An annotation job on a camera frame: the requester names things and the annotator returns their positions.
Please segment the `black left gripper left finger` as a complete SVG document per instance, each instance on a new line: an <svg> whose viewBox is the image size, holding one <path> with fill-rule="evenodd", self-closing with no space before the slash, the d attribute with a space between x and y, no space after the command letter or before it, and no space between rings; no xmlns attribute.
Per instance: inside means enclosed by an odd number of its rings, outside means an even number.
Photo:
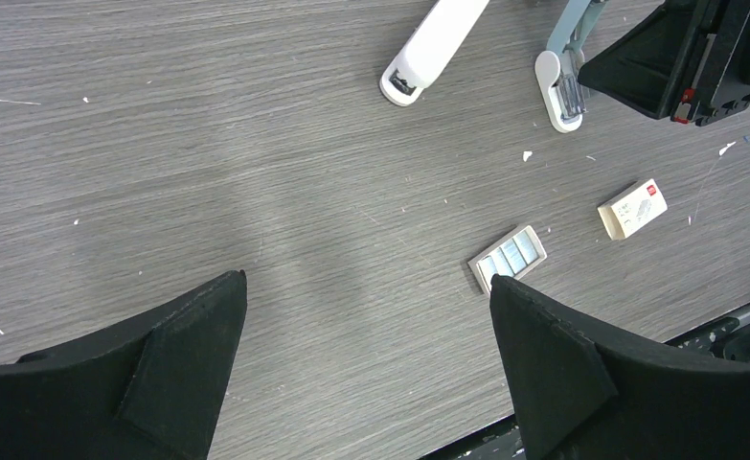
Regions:
<svg viewBox="0 0 750 460"><path fill-rule="evenodd" d="M246 312L246 274L230 270L0 364L0 459L206 458Z"/></svg>

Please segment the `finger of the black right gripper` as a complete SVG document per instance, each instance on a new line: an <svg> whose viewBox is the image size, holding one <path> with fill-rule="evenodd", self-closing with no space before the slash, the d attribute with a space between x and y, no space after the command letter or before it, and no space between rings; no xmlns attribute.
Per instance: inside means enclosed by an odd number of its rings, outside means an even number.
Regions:
<svg viewBox="0 0 750 460"><path fill-rule="evenodd" d="M702 65L716 1L666 1L586 62L578 82L655 120L674 118Z"/></svg>

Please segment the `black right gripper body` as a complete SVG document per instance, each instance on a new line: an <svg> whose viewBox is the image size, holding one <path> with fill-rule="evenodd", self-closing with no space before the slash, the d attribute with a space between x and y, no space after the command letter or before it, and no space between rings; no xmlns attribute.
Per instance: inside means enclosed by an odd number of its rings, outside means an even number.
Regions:
<svg viewBox="0 0 750 460"><path fill-rule="evenodd" d="M750 1L698 1L670 119L704 127L750 106Z"/></svg>

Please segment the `small blue grey stapler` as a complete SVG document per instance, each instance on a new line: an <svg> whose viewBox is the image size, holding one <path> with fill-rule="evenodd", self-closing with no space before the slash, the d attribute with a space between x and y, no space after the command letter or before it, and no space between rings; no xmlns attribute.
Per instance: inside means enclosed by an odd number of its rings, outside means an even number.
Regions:
<svg viewBox="0 0 750 460"><path fill-rule="evenodd" d="M560 133L577 130L586 113L586 89L578 82L585 63L582 46L604 7L604 0L568 1L545 50L535 60L535 77L549 120Z"/></svg>

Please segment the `white playing card box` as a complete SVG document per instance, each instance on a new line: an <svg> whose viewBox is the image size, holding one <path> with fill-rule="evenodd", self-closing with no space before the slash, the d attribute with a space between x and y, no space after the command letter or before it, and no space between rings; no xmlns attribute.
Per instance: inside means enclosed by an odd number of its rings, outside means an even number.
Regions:
<svg viewBox="0 0 750 460"><path fill-rule="evenodd" d="M668 210L655 180L632 184L597 208L612 241L625 240Z"/></svg>

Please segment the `grey staple box tray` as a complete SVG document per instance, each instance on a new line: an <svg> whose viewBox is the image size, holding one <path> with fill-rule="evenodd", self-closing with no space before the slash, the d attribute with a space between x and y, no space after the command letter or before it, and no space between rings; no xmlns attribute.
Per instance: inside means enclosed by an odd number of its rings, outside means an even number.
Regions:
<svg viewBox="0 0 750 460"><path fill-rule="evenodd" d="M547 252L531 225L514 227L467 265L486 296L491 293L494 275L519 280L547 258Z"/></svg>

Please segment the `white stapler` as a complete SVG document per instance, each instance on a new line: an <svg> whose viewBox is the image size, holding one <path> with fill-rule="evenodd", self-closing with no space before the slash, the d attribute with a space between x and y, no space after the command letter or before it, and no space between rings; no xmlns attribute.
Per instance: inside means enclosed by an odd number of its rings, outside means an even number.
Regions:
<svg viewBox="0 0 750 460"><path fill-rule="evenodd" d="M488 0L439 0L379 79L383 96L408 106L420 98L459 50Z"/></svg>

